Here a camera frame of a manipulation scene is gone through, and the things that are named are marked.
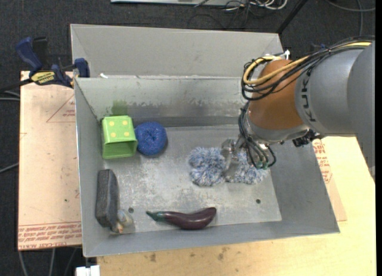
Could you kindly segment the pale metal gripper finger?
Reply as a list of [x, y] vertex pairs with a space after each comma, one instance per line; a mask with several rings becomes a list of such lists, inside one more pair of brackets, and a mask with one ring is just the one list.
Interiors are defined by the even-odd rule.
[[236, 171], [239, 169], [239, 160], [234, 158], [229, 158], [226, 161], [226, 166], [224, 168], [224, 178], [225, 180], [233, 180], [236, 176]]
[[238, 142], [234, 139], [227, 139], [221, 145], [221, 155], [225, 158], [227, 162], [237, 162], [238, 153]]

